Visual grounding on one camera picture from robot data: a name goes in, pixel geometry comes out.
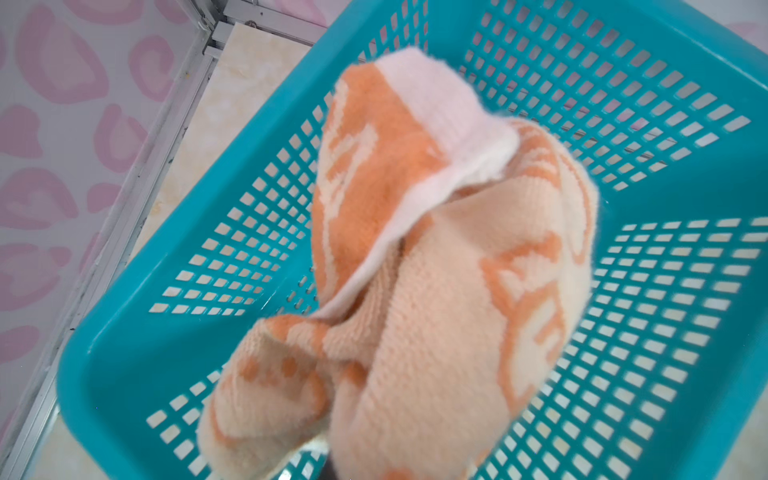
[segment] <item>floor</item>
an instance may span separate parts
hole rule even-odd
[[[197,113],[162,184],[133,254],[288,75],[308,48],[238,25],[210,79]],[[723,467],[718,480],[761,480],[768,472],[768,390]],[[56,419],[29,480],[102,480],[104,473]]]

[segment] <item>knit fabric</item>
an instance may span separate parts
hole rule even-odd
[[[320,308],[261,320],[200,421],[226,480],[326,435],[339,478],[456,480],[546,379],[589,296],[598,195],[531,122],[407,48],[349,68],[313,199]]]

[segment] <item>pink heart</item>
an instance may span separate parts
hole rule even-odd
[[[154,0],[154,6],[170,23],[181,25],[189,21],[189,17],[176,0]]]
[[[31,325],[17,326],[1,332],[0,364],[22,358],[35,348],[38,340],[40,340],[40,330]]]
[[[123,25],[141,17],[144,0],[64,0],[79,18],[100,25]]]
[[[0,151],[21,158],[40,158],[40,119],[22,105],[11,105],[0,114]]]
[[[78,216],[64,182],[44,168],[22,168],[0,187],[0,226],[43,230]]]
[[[109,104],[94,132],[96,157],[113,172],[123,173],[136,161],[147,131],[133,117],[123,115],[119,105]]]
[[[88,211],[92,214],[102,211],[114,205],[120,193],[120,185],[115,184],[95,184],[88,189],[87,204]]]
[[[48,295],[69,263],[68,248],[41,250],[30,243],[0,246],[0,311],[18,310]]]
[[[168,96],[174,79],[170,76],[174,66],[174,52],[159,35],[139,41],[128,55],[128,68],[136,85],[145,97],[163,101]]]
[[[80,266],[78,266],[78,272],[83,273],[83,270],[85,270],[85,267],[91,264],[91,261],[93,260],[91,258],[91,253],[93,253],[94,249],[96,248],[96,243],[98,242],[99,234],[94,233],[94,236],[91,238],[91,241],[88,242],[88,246],[85,247],[85,252],[83,252],[83,257],[80,259]]]
[[[47,6],[30,9],[16,35],[15,56],[29,86],[55,104],[109,92],[107,72],[93,49]]]
[[[2,36],[2,33],[0,33],[0,69],[2,69],[2,66],[5,65],[5,37]]]

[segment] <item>basket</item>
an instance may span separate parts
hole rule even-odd
[[[114,478],[217,478],[194,442],[222,364],[255,319],[316,308],[333,84],[406,45],[550,129],[603,200],[583,320],[476,478],[714,477],[768,374],[768,61],[673,0],[354,1],[72,336],[75,437]]]

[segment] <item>wall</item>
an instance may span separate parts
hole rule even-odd
[[[194,40],[175,2],[0,5],[0,451]]]
[[[766,0],[686,0],[686,2],[768,53],[768,2]],[[258,0],[258,3],[264,8],[327,27],[343,12],[349,0]]]
[[[766,0],[686,0],[686,3],[768,53]]]

